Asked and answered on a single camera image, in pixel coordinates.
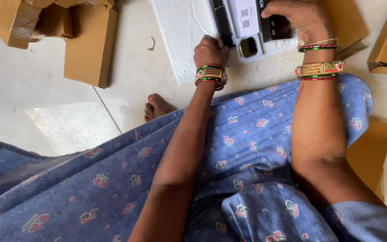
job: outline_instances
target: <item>marble floor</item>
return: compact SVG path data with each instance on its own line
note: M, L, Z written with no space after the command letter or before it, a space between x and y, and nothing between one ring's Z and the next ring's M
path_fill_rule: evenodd
M370 31L369 48L346 60L347 72L371 86L373 115L387 121L387 75L368 72L366 60L387 17L387 0L355 0ZM150 0L119 0L120 14L107 89L63 78L65 42L43 39L28 50L7 47L0 40L0 141L45 156L93 148L144 123L150 93L176 108L185 107L195 90L178 86ZM154 51L151 47L156 40ZM263 88L294 78L302 62L295 50L228 71L223 95ZM384 165L387 205L387 158Z

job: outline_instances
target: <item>foot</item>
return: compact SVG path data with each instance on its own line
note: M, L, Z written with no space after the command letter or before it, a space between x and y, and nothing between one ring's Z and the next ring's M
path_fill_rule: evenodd
M144 120L146 122L164 116L167 113L171 113L171 110L162 103L161 98L156 94L151 94L148 96L149 102L144 106Z

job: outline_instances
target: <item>finger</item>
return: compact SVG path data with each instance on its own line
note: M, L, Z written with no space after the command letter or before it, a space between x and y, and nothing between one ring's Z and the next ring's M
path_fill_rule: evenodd
M295 2L289 0L273 1L267 4L265 9L261 13L262 18L268 18L271 15L282 15L289 18L296 9Z

